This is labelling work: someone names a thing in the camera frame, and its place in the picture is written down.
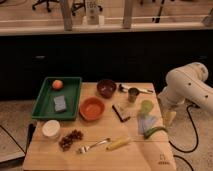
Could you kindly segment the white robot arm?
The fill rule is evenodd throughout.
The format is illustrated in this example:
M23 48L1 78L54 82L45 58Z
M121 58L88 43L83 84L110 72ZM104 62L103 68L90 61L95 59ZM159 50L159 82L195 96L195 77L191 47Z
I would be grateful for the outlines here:
M205 83L208 75L207 67L200 62L193 62L167 73L166 86L158 94L166 127L177 114L175 108L182 105L186 99L213 114L213 88Z

